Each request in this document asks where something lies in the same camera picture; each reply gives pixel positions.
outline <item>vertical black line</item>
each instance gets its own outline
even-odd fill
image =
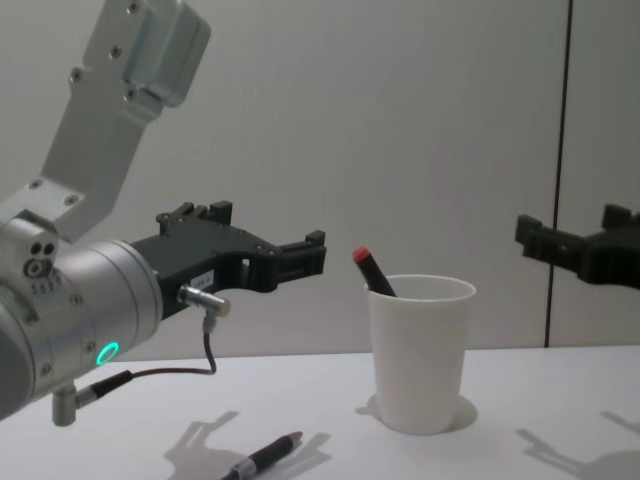
[[[564,125],[567,117],[567,89],[569,85],[569,56],[571,53],[571,27],[573,26],[573,0],[568,0],[567,33],[564,47],[564,76],[562,79],[562,107],[560,109],[560,134],[558,140],[558,162],[556,167],[556,188],[553,203],[553,229],[558,229],[558,211],[560,210],[560,177],[562,176],[562,159],[564,154]],[[547,322],[544,332],[544,346],[549,348],[551,336],[551,306],[553,303],[553,278],[555,267],[549,266],[549,290],[547,292]]]

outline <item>red cap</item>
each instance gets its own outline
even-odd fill
[[[360,247],[353,251],[353,261],[356,263],[360,263],[367,257],[371,256],[371,252],[367,247]]]

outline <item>metal connector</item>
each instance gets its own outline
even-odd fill
[[[231,302],[188,285],[178,292],[178,301],[192,307],[204,308],[216,316],[224,317],[231,311]]]
[[[204,320],[202,320],[202,332],[203,333],[213,333],[216,328],[216,324],[218,323],[218,317],[215,313],[207,310],[204,314]]]
[[[52,407],[53,424],[57,427],[68,427],[76,421],[76,387],[73,383],[53,392]]]
[[[80,410],[95,402],[97,399],[98,395],[96,395],[96,392],[94,392],[91,387],[83,388],[76,394],[76,408]]]

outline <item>black marker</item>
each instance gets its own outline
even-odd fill
[[[353,252],[353,261],[356,262],[364,280],[369,286],[369,290],[381,295],[395,297],[396,293],[391,288],[387,277],[382,273],[380,267],[373,259],[373,255],[367,247],[360,247]]]
[[[235,465],[221,480],[250,480],[267,468],[273,466],[293,452],[302,439],[302,432],[295,432],[280,437],[271,445],[250,455],[247,459]]]

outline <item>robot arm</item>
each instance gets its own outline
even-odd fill
[[[25,218],[73,243],[106,217],[145,127],[182,103],[210,34],[181,0],[108,0],[42,173],[0,206],[0,223]]]
[[[159,215],[160,234],[132,245],[57,255],[109,213],[145,126],[184,100],[209,36],[182,0],[106,1],[42,175],[0,204],[0,420],[53,392],[54,422],[69,425],[95,400],[74,380],[163,319],[224,315],[219,290],[322,273],[322,232],[278,247],[232,227],[228,202]]]

